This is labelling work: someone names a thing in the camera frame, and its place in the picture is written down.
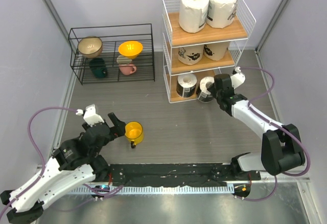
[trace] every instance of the dark green mug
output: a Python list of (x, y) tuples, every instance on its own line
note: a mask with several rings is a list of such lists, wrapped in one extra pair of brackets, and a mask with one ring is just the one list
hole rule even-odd
[(108, 70), (103, 58), (95, 58), (88, 64), (96, 78), (105, 78), (108, 76)]

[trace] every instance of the paper towel roll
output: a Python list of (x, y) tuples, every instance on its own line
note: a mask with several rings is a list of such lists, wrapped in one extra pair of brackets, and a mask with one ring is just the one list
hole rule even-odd
[(203, 29), (208, 11), (209, 0), (181, 0), (179, 25), (189, 33)]
[(196, 90), (196, 97), (199, 101), (207, 103), (212, 101), (214, 98), (208, 91), (208, 87), (215, 82), (213, 77), (204, 77), (201, 79), (198, 89)]
[(210, 43), (204, 45), (204, 55), (212, 60), (220, 60), (224, 57), (230, 41)]
[(177, 77), (176, 91), (183, 98), (190, 97), (195, 92), (197, 78), (194, 74), (182, 74)]
[(178, 48), (178, 60), (184, 64), (196, 64), (202, 59), (203, 45)]
[(229, 26), (236, 15), (237, 0), (210, 0), (206, 23), (213, 28)]

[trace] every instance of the pink mug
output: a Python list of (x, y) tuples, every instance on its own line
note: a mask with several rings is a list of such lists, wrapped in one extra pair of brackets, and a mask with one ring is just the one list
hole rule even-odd
[(133, 64), (120, 64), (119, 69), (125, 76), (131, 75), (136, 72), (136, 66)]

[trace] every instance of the yellow mug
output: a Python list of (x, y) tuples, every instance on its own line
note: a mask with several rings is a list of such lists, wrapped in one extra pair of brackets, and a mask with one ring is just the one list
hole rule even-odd
[(138, 122), (130, 122), (125, 126), (125, 137), (131, 143), (131, 147), (135, 148), (137, 144), (144, 139), (143, 127)]

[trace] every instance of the three-tier shelf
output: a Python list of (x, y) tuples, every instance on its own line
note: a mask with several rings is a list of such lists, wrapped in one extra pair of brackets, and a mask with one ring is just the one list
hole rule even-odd
[[(188, 33), (178, 23), (180, 0), (162, 2), (163, 77), (168, 100), (170, 103), (195, 100), (195, 93), (188, 98), (178, 95), (176, 91), (178, 75), (193, 73), (197, 76), (198, 85), (203, 77), (221, 73), (221, 68), (236, 66), (253, 31), (255, 18), (244, 0), (238, 0), (236, 17), (231, 25), (216, 29), (206, 24), (201, 31)], [(180, 47), (224, 41), (229, 41), (230, 44), (225, 56), (218, 61), (211, 60), (205, 55), (194, 65), (186, 65), (178, 60)]]

